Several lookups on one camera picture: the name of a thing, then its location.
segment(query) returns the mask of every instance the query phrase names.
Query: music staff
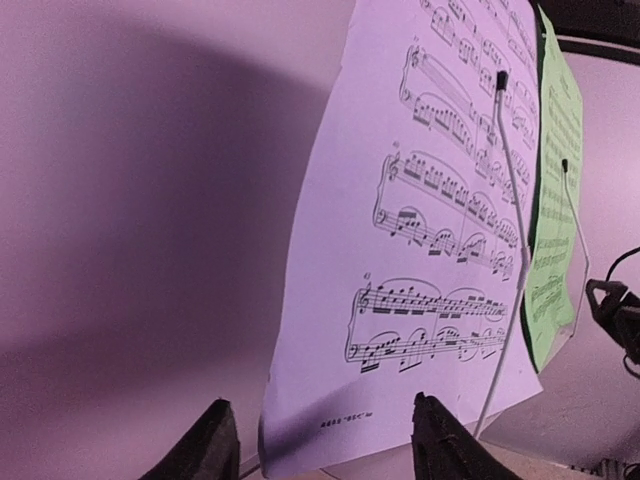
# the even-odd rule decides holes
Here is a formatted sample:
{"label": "music staff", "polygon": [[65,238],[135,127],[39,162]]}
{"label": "music staff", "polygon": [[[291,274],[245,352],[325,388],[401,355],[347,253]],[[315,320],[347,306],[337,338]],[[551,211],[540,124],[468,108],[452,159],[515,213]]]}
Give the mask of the music staff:
{"label": "music staff", "polygon": [[551,275],[549,281],[542,286],[533,287],[533,294],[531,295],[531,302],[535,302],[538,298],[546,295],[549,292],[559,290],[562,288],[562,283],[564,282],[564,276],[562,275]]}
{"label": "music staff", "polygon": [[495,235],[510,248],[515,248],[518,236],[513,223],[505,218],[498,219],[491,200],[482,192],[471,194],[464,180],[451,167],[448,167],[449,173],[445,176],[444,165],[441,160],[422,152],[413,152],[404,162],[400,154],[387,157],[378,187],[376,212],[382,201],[385,184],[397,179],[444,203],[461,217]]}
{"label": "music staff", "polygon": [[[489,50],[494,53],[498,51],[497,47],[495,49],[490,47]],[[446,99],[431,91],[422,94],[415,93],[409,86],[411,72],[414,70],[424,74],[431,84],[444,94]],[[478,72],[480,86],[491,98],[495,94],[496,82],[495,74],[492,71],[494,70],[482,67]],[[514,95],[526,105],[526,108],[513,102]],[[507,111],[512,116],[512,125],[521,133],[524,144],[532,149],[535,144],[537,124],[532,119],[533,114],[530,114],[529,111],[532,108],[536,111],[534,97],[522,82],[516,81],[509,84],[505,98]],[[493,119],[480,114],[475,109],[471,96],[455,76],[433,55],[426,53],[419,46],[411,46],[407,52],[400,84],[400,101],[413,111],[415,121],[430,129],[435,128],[471,158],[473,158],[475,151],[471,125],[479,127],[492,146],[499,151],[504,149],[498,138]]]}
{"label": "music staff", "polygon": [[458,360],[468,362],[480,351],[485,360],[502,350],[505,337],[503,329],[496,334],[488,330],[488,334],[471,332],[471,335],[463,337],[457,328],[444,327],[434,340],[429,340],[426,330],[419,328],[403,341],[397,332],[388,331],[369,343],[349,345],[346,361],[360,363],[360,373],[364,374],[380,368],[383,361],[400,360],[399,373],[402,373],[421,365],[425,356],[433,359],[438,355],[456,353]]}
{"label": "music staff", "polygon": [[402,237],[409,244],[426,247],[430,257],[446,255],[459,264],[473,263],[491,270],[492,274],[501,274],[503,281],[513,274],[513,257],[504,252],[484,253],[487,239],[475,234],[466,242],[457,241],[454,233],[447,228],[439,231],[426,225],[423,215],[415,208],[401,209],[397,214],[378,209],[375,226],[389,232],[392,237]]}
{"label": "music staff", "polygon": [[[479,2],[484,6],[485,10],[488,12],[489,16],[494,20],[494,22],[496,22],[496,25],[498,26],[504,37],[508,39],[510,49],[516,54],[518,59],[525,66],[531,79],[537,85],[538,79],[536,76],[536,70],[534,68],[535,49],[533,48],[528,35],[524,31],[522,22],[520,21],[517,14],[515,12],[509,12],[508,19],[510,23],[513,23],[516,26],[518,36],[524,43],[524,48],[518,44],[518,40],[516,38],[511,36],[510,28],[505,27],[491,1],[479,0]],[[420,4],[422,6],[422,9],[427,14],[431,15],[431,28],[433,29],[433,31],[436,32],[436,34],[438,34],[438,36],[442,38],[442,40],[448,45],[455,46],[456,48],[461,49],[462,39],[461,37],[456,35],[454,18],[455,21],[458,21],[464,25],[471,38],[476,41],[478,45],[482,46],[484,44],[485,38],[480,33],[475,19],[462,0],[448,0],[447,6],[449,7],[449,11],[447,11],[445,7],[435,6],[432,2],[427,0],[420,0]]]}
{"label": "music staff", "polygon": [[507,307],[483,296],[470,295],[466,299],[435,297],[418,292],[414,286],[391,288],[380,285],[361,288],[356,294],[360,314],[370,310],[382,315],[428,315],[459,319],[462,316],[503,317]]}

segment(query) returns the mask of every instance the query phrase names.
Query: sheet music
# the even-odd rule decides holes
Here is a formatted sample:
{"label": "sheet music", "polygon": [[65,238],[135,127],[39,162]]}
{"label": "sheet music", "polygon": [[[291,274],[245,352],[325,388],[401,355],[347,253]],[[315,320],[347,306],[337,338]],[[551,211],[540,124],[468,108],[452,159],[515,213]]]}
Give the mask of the sheet music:
{"label": "sheet music", "polygon": [[[292,233],[265,394],[271,478],[410,442],[417,392],[478,419],[516,295],[538,148],[525,0],[360,0]],[[518,324],[492,412],[538,393]]]}
{"label": "sheet music", "polygon": [[540,194],[535,243],[525,308],[533,358],[538,370],[547,363],[556,334],[574,321],[567,273],[576,225],[564,189],[562,159],[569,162],[567,186],[577,209],[582,176],[582,95],[573,78],[553,25],[541,11],[547,32],[541,97]]}

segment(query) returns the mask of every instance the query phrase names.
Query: purple wall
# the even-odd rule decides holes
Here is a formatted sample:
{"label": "purple wall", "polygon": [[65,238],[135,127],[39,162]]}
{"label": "purple wall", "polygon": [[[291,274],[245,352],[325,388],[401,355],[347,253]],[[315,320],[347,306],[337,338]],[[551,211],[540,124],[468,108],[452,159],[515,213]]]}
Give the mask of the purple wall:
{"label": "purple wall", "polygon": [[2,477],[136,478],[218,396],[254,454],[327,92],[58,2],[0,31]]}

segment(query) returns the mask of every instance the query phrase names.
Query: musical notes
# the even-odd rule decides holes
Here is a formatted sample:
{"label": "musical notes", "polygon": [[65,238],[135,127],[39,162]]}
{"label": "musical notes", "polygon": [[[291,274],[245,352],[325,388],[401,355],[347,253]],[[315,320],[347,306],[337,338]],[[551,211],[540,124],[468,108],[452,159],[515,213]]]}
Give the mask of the musical notes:
{"label": "musical notes", "polygon": [[438,7],[435,12],[433,12],[431,28],[449,45],[453,43],[453,38],[455,36],[453,22],[444,8]]}
{"label": "musical notes", "polygon": [[494,275],[502,275],[503,280],[508,280],[513,274],[513,257],[504,252],[486,254],[487,239],[482,233],[459,242],[451,229],[436,231],[428,228],[422,213],[413,207],[405,207],[397,214],[379,209],[375,226],[389,232],[391,237],[407,239],[408,245],[426,247],[429,257],[446,256],[459,264],[474,263],[490,269]]}
{"label": "musical notes", "polygon": [[[487,172],[487,175],[494,180],[499,178],[495,171]],[[403,182],[447,205],[457,212],[460,219],[468,219],[487,233],[504,241],[509,248],[515,248],[515,227],[510,221],[498,218],[491,199],[483,192],[470,192],[460,174],[442,160],[424,152],[412,152],[404,161],[400,154],[386,158],[374,209],[376,227],[391,232],[392,236],[408,238],[410,243],[412,241],[420,246],[435,238],[437,232],[428,228],[426,219],[415,207],[407,206],[406,210],[405,207],[401,207],[398,213],[382,207],[387,184],[396,181]],[[484,262],[480,256],[477,261],[483,265],[490,264]]]}
{"label": "musical notes", "polygon": [[423,293],[420,291],[423,283],[399,279],[389,280],[375,289],[360,289],[356,294],[358,311],[384,315],[435,314],[439,318],[460,318],[463,315],[503,317],[506,314],[505,305],[483,296],[470,295],[466,299],[456,300]]}
{"label": "musical notes", "polygon": [[438,328],[429,338],[424,326],[406,324],[409,330],[403,335],[400,333],[400,324],[394,322],[397,327],[393,330],[385,330],[364,341],[355,340],[355,337],[363,336],[358,329],[359,323],[369,325],[363,331],[370,329],[375,320],[369,318],[370,315],[391,318],[416,316],[422,319],[429,314],[439,319],[458,321],[465,316],[495,319],[496,316],[502,318],[506,315],[506,307],[486,299],[482,292],[476,290],[462,289],[449,297],[442,297],[433,285],[416,279],[393,279],[377,288],[372,288],[369,283],[355,295],[345,360],[348,363],[360,363],[362,374],[380,368],[383,361],[396,360],[402,373],[421,365],[425,359],[434,359],[449,352],[456,353],[461,362],[468,362],[478,353],[486,359],[502,349],[505,340],[503,329],[499,328],[495,335],[491,328],[485,329],[482,335],[478,333],[479,330],[463,335],[460,327],[453,324]]}
{"label": "musical notes", "polygon": [[[536,82],[537,79],[533,65],[533,60],[535,59],[535,47],[531,42],[531,38],[529,37],[529,35],[527,35],[524,25],[520,21],[518,14],[515,11],[510,10],[508,0],[500,0],[500,4],[502,8],[508,13],[507,21],[510,24],[509,28],[505,26],[505,23],[501,19],[501,17],[504,15],[500,15],[498,13],[491,0],[478,1],[484,7],[489,17],[494,21],[494,23],[502,33],[503,38],[506,38],[508,40],[510,49],[516,53],[517,58],[525,66],[527,73],[531,77],[531,80]],[[464,25],[466,30],[471,35],[471,38],[475,40],[478,45],[483,48],[487,46],[487,48],[489,49],[489,51],[487,51],[487,55],[489,58],[491,58],[496,66],[502,66],[502,69],[510,70],[510,67],[508,67],[509,64],[506,64],[507,67],[505,67],[505,64],[503,63],[503,61],[506,60],[506,55],[499,55],[498,52],[491,51],[490,47],[485,44],[486,39],[480,33],[478,24],[476,23],[475,19],[471,15],[464,2],[462,0],[448,0],[447,3],[449,10],[453,15],[449,15],[449,13],[441,6],[434,6],[433,2],[431,1],[420,0],[422,9],[426,13],[431,15],[431,28],[438,34],[438,36],[442,40],[444,40],[447,45],[460,48],[459,45],[456,45],[456,43],[459,43],[461,40],[461,37],[459,35],[456,35],[455,32],[455,23],[458,22]],[[514,30],[511,28],[511,24],[515,25],[515,30],[518,32],[516,37],[513,37],[511,35],[511,32]]]}
{"label": "musical notes", "polygon": [[[488,98],[493,99],[497,70],[510,68],[507,56],[490,40],[483,41],[480,51],[468,39],[456,39],[454,43],[458,58],[465,64],[474,65],[480,88]],[[479,52],[490,65],[481,65],[486,62],[478,59]],[[422,76],[412,74],[415,71]],[[517,79],[508,84],[505,99],[506,112],[512,117],[512,125],[520,132],[524,145],[533,149],[538,126],[531,115],[536,116],[536,99],[525,84]],[[479,112],[460,81],[442,62],[420,46],[413,45],[407,52],[400,84],[400,101],[413,112],[414,121],[431,132],[443,135],[469,158],[488,156],[490,151],[498,152],[501,157],[504,155],[495,118]]]}

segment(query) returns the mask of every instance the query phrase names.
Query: treble clef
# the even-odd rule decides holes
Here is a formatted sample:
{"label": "treble clef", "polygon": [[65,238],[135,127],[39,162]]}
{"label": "treble clef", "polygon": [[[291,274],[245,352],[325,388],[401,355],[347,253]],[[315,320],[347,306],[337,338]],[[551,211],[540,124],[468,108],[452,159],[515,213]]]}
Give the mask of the treble clef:
{"label": "treble clef", "polygon": [[398,163],[400,162],[400,154],[397,154],[393,160],[389,161],[387,165],[387,173],[389,174],[389,181],[392,182],[398,176]]}
{"label": "treble clef", "polygon": [[367,288],[360,290],[358,297],[358,311],[363,314],[369,306],[369,294],[371,293],[371,282],[367,285]]}

